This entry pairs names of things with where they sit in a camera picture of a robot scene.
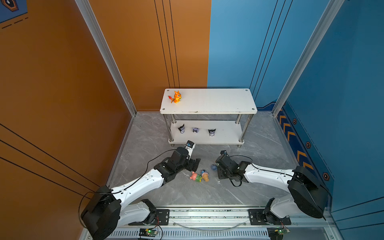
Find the black and white toy figure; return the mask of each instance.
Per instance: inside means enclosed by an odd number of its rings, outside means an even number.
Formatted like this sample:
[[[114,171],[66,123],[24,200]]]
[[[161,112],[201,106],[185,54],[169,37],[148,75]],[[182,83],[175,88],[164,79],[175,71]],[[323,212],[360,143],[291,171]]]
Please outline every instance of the black and white toy figure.
[[[213,130],[208,129],[209,136],[213,137],[215,135],[215,131],[216,131],[216,129],[213,129]]]
[[[178,127],[180,133],[184,133],[185,132],[185,127],[184,127],[184,124],[181,126],[181,127]]]

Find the blue wall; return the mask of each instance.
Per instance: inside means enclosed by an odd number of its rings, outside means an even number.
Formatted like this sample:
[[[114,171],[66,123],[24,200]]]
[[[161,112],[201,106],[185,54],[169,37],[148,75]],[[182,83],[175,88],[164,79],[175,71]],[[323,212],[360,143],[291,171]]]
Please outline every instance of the blue wall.
[[[26,0],[18,0],[16,3],[19,9],[12,12],[0,2],[0,23],[27,13]]]
[[[258,107],[275,101],[327,4],[328,0],[212,0],[208,88],[250,88]]]
[[[288,98],[333,176],[332,215],[348,240],[383,238],[383,9],[345,1]]]

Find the ice cream cone toy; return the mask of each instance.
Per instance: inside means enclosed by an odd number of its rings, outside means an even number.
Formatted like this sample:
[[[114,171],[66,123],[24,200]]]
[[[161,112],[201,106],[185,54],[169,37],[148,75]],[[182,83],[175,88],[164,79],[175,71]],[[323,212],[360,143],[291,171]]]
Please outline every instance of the ice cream cone toy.
[[[209,181],[209,179],[208,179],[208,173],[207,173],[205,170],[201,171],[201,176],[204,178],[204,180],[205,180],[206,182]]]
[[[192,172],[192,176],[189,177],[189,178],[192,179],[193,181],[201,182],[201,175],[198,175],[198,174],[195,173],[195,172]]]

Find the vent grille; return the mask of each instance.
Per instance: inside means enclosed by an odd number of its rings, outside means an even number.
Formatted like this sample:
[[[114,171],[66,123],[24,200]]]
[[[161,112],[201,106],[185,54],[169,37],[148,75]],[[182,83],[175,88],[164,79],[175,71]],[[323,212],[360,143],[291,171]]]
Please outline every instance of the vent grille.
[[[117,228],[108,238],[137,239],[139,228]],[[183,240],[183,239],[270,239],[267,228],[244,228],[232,231],[198,231],[186,230],[184,228],[163,228],[163,240]]]

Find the yellow chevron pattern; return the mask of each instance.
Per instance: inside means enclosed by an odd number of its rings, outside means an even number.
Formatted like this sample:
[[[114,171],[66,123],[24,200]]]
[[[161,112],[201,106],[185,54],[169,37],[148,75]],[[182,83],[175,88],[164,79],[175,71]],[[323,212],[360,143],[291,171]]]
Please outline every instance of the yellow chevron pattern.
[[[304,156],[304,157],[307,157],[307,155],[303,152],[300,152],[300,151],[297,151],[297,161],[300,162],[300,155]]]
[[[313,167],[306,162],[303,162],[303,167],[309,167],[310,169],[313,170]]]
[[[283,126],[284,126],[283,132],[285,133],[285,127],[290,127],[291,125],[289,125],[289,123],[284,123]]]
[[[282,118],[287,118],[287,117],[284,116],[284,115],[281,115],[281,116],[280,116],[280,125],[281,125],[281,119],[282,119]]]
[[[288,142],[289,142],[289,136],[290,136],[290,135],[294,135],[294,136],[296,136],[296,134],[295,134],[294,132],[290,132],[290,131],[288,131],[288,136],[287,136]]]

